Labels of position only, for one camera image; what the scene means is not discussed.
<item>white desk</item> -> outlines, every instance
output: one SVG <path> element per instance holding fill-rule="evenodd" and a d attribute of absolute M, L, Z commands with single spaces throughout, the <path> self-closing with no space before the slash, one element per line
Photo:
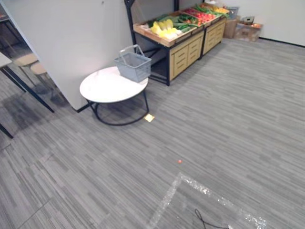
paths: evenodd
<path fill-rule="evenodd" d="M 102 123 L 107 125 L 128 125 L 141 120 L 149 112 L 145 93 L 147 83 L 148 78 L 140 83 L 136 83 L 121 76 L 117 67 L 110 67 L 99 70 L 87 76 L 80 85 L 80 92 L 81 95 L 87 99 L 94 114 Z M 141 93 L 145 99 L 146 112 L 140 118 L 137 118 L 136 120 L 128 123 L 112 124 L 103 121 L 99 117 L 97 112 L 99 104 L 109 104 L 125 101 Z"/>
<path fill-rule="evenodd" d="M 28 91 L 36 100 L 38 100 L 38 102 L 44 105 L 49 111 L 54 113 L 53 109 L 44 100 L 42 100 L 29 86 L 27 86 L 27 84 L 21 78 L 19 78 L 19 76 L 15 72 L 13 72 L 12 69 L 7 66 L 11 62 L 12 61 L 9 58 L 0 53 L 0 71 L 22 91 Z M 1 124 L 0 130 L 3 131 L 8 137 L 12 138 L 12 135 Z"/>

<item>small yellow sticker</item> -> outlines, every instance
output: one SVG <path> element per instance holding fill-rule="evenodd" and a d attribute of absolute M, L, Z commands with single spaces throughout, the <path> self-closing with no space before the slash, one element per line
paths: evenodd
<path fill-rule="evenodd" d="M 144 119 L 147 121 L 147 122 L 151 122 L 153 119 L 154 119 L 154 116 L 152 116 L 151 114 L 147 114 Z"/>

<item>black cable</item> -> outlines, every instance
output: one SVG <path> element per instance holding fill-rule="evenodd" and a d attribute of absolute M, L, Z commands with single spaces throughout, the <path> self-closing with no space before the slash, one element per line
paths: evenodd
<path fill-rule="evenodd" d="M 214 228 L 229 229 L 229 228 L 218 227 L 218 226 L 215 226 L 215 225 L 213 225 L 213 224 L 210 224 L 210 223 L 205 222 L 205 221 L 203 220 L 201 214 L 200 214 L 200 211 L 197 210 L 197 209 L 195 209 L 195 214 L 196 214 L 197 218 L 203 223 L 204 229 L 206 229 L 206 226 L 205 226 L 206 224 L 207 224 L 207 225 L 210 225 L 210 226 L 212 226 L 212 227 L 214 227 Z"/>

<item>basket handle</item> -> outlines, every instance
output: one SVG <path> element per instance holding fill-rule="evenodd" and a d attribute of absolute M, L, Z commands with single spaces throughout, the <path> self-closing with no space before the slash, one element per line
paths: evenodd
<path fill-rule="evenodd" d="M 142 55 L 142 56 L 145 56 L 144 53 L 143 53 L 143 51 L 142 51 L 142 49 L 141 49 L 141 47 L 140 47 L 138 44 L 128 46 L 128 47 L 126 47 L 126 48 L 124 48 L 124 49 L 122 49 L 122 50 L 120 51 L 120 57 L 123 59 L 123 61 L 124 61 L 124 63 L 125 63 L 126 65 L 127 65 L 127 63 L 126 63 L 125 58 L 123 57 L 122 53 L 125 52 L 125 51 L 127 51 L 127 50 L 130 49 L 130 48 L 134 48 L 134 49 L 135 49 L 135 53 L 137 53 L 137 51 L 139 50 L 140 53 L 141 53 L 141 55 Z"/>

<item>black metal table leg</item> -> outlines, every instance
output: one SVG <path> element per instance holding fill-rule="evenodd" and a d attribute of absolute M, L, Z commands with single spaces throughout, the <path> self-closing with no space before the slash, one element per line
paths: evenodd
<path fill-rule="evenodd" d="M 41 99 L 29 86 L 27 86 L 27 84 L 21 78 L 19 78 L 19 76 L 15 72 L 13 72 L 12 69 L 10 69 L 8 66 L 4 66 L 2 69 L 4 69 L 9 75 L 11 75 L 11 77 L 13 77 L 15 81 L 17 81 L 22 87 L 24 87 L 24 89 L 27 90 L 35 99 L 37 99 L 38 102 L 44 105 L 49 111 L 54 113 L 53 109 L 43 99 Z"/>
<path fill-rule="evenodd" d="M 2 124 L 0 123 L 0 130 L 5 133 L 9 138 L 14 138 L 9 132 L 7 129 L 4 128 L 4 126 L 2 126 Z"/>
<path fill-rule="evenodd" d="M 137 119 L 135 119 L 135 120 L 133 120 L 133 121 L 127 122 L 127 123 L 108 123 L 108 122 L 105 122 L 105 121 L 102 120 L 102 118 L 99 116 L 98 111 L 97 111 L 97 110 L 98 110 L 98 107 L 99 107 L 99 105 L 100 105 L 100 103 L 96 103 L 95 106 L 93 106 L 93 105 L 90 103 L 90 107 L 92 108 L 92 110 L 93 110 L 95 116 L 97 117 L 97 119 L 98 119 L 100 122 L 102 122 L 102 123 L 104 123 L 104 124 L 106 124 L 106 125 L 113 125 L 113 126 L 130 125 L 130 124 L 133 124 L 133 123 L 136 123 L 136 122 L 140 121 L 141 119 L 143 119 L 143 118 L 149 113 L 149 107 L 148 107 L 148 103 L 147 103 L 147 98 L 146 98 L 145 90 L 142 91 L 142 94 L 143 94 L 143 96 L 144 96 L 145 105 L 146 105 L 146 112 L 145 112 L 145 114 L 142 115 L 141 117 L 139 117 L 139 118 L 137 118 Z"/>
<path fill-rule="evenodd" d="M 13 77 L 11 77 L 11 75 L 10 74 L 8 74 L 3 68 L 1 68 L 0 69 L 0 71 L 3 73 L 3 74 L 5 74 L 17 87 L 19 87 L 23 92 L 26 92 L 24 89 L 23 89 L 23 87 L 21 87 L 20 86 L 20 84 L 16 81 L 16 80 L 14 80 L 14 78 Z"/>

